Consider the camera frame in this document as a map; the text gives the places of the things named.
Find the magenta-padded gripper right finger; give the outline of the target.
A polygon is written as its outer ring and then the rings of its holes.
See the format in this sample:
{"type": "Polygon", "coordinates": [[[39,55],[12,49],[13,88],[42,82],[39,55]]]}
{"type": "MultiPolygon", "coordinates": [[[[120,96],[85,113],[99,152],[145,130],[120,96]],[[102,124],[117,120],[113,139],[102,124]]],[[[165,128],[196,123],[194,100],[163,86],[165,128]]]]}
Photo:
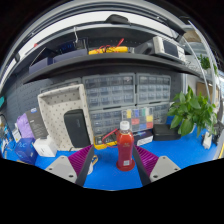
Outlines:
{"type": "Polygon", "coordinates": [[[133,147],[133,156],[143,186],[180,170],[167,156],[158,157],[140,146],[133,147]]]}

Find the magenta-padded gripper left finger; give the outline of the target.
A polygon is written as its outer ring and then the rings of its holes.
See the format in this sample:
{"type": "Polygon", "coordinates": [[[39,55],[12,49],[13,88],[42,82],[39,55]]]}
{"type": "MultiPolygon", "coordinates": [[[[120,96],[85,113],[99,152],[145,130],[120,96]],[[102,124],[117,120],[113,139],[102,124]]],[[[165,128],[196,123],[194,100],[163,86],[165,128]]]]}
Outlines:
{"type": "Polygon", "coordinates": [[[90,145],[70,156],[58,157],[46,168],[46,171],[78,186],[83,186],[93,157],[94,146],[90,145]]]}

